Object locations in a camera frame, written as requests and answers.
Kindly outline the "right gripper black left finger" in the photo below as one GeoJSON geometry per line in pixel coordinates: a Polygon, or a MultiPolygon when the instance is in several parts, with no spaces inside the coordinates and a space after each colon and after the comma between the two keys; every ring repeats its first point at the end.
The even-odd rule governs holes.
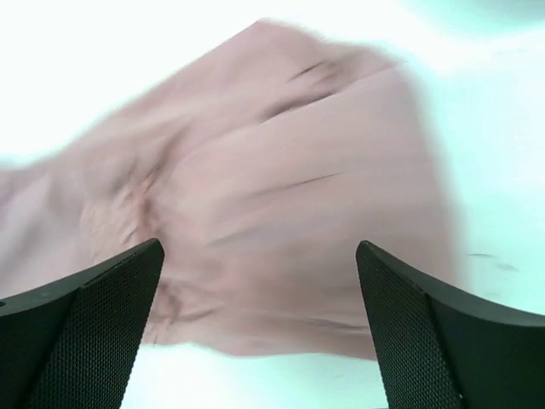
{"type": "Polygon", "coordinates": [[[164,263],[149,239],[1,301],[1,406],[118,409],[164,263]]]}

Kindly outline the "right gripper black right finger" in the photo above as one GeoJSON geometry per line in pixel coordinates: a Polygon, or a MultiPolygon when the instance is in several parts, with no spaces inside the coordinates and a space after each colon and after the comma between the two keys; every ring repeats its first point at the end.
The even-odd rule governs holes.
{"type": "Polygon", "coordinates": [[[389,407],[543,409],[543,316],[446,284],[369,241],[356,261],[389,407]]]}

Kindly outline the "pink trousers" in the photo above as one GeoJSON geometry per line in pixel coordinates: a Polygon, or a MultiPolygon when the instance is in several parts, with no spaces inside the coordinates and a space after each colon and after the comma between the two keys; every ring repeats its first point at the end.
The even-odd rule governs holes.
{"type": "Polygon", "coordinates": [[[144,340],[369,359],[355,251],[457,281],[406,65],[258,21],[59,153],[1,171],[1,293],[150,239],[144,340]]]}

